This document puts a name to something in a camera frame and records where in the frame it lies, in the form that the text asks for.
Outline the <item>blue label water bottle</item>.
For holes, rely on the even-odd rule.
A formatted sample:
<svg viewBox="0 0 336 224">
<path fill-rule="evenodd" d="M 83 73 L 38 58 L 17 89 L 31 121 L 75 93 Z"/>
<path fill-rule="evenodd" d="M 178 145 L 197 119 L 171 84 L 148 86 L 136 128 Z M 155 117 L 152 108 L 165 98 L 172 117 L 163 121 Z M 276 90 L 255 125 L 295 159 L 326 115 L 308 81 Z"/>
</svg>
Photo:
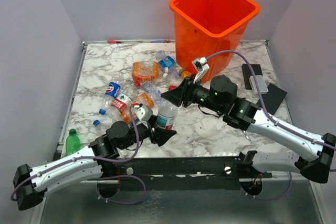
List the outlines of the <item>blue label water bottle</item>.
<svg viewBox="0 0 336 224">
<path fill-rule="evenodd" d="M 171 130 L 173 128 L 174 120 L 177 116 L 177 107 L 172 103 L 164 100 L 159 105 L 157 125 L 158 127 Z"/>
</svg>

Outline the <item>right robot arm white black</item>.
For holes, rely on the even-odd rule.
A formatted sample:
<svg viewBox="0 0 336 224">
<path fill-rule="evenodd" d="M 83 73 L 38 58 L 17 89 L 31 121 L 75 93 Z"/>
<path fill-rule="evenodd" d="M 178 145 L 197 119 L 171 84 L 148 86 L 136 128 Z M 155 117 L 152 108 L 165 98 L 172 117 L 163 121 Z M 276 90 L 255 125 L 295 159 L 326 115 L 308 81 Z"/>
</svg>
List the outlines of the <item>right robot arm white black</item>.
<svg viewBox="0 0 336 224">
<path fill-rule="evenodd" d="M 246 177 L 259 172 L 284 171 L 299 173 L 316 183 L 328 182 L 335 151 L 335 136 L 314 134 L 286 123 L 262 107 L 237 96 L 237 85 L 225 75 L 215 76 L 210 88 L 186 77 L 174 89 L 162 93 L 173 105 L 188 107 L 195 103 L 216 112 L 223 121 L 242 131 L 256 133 L 288 148 L 288 153 L 251 152 L 241 164 Z"/>
</svg>

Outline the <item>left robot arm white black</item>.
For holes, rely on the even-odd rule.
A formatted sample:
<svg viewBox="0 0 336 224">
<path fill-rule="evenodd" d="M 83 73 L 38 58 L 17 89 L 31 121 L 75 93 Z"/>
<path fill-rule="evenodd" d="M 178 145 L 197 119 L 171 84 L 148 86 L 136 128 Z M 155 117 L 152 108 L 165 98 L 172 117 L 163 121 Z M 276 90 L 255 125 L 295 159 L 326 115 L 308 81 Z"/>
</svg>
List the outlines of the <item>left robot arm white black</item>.
<svg viewBox="0 0 336 224">
<path fill-rule="evenodd" d="M 150 123 L 130 128 L 126 122 L 117 121 L 104 135 L 67 157 L 42 166 L 19 166 L 10 199 L 17 202 L 18 210 L 23 211 L 39 205 L 49 194 L 76 182 L 110 179 L 115 175 L 115 164 L 134 159 L 134 156 L 119 159 L 118 149 L 131 145 L 139 149 L 140 142 L 146 138 L 162 146 L 174 135 L 175 130 L 162 129 Z"/>
</svg>

